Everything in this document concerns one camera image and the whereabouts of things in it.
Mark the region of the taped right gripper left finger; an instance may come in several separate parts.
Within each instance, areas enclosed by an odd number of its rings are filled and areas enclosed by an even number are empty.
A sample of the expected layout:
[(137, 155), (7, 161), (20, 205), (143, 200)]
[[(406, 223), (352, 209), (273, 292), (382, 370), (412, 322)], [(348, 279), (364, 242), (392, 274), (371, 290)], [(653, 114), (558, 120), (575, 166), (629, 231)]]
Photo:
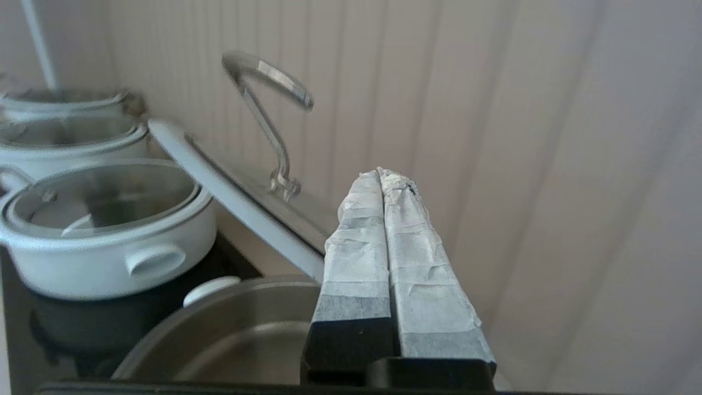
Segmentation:
[(301, 355), (304, 385), (363, 385), (371, 363), (394, 354), (383, 191), (361, 173), (326, 240), (324, 275)]

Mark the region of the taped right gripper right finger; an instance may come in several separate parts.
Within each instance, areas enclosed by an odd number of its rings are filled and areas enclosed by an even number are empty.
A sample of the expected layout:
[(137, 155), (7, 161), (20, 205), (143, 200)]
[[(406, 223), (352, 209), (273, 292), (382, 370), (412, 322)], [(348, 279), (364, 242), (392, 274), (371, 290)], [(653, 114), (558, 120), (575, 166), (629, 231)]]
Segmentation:
[(494, 376), (497, 364), (482, 321), (458, 281), (416, 183), (387, 168), (378, 173), (400, 355), (481, 360)]

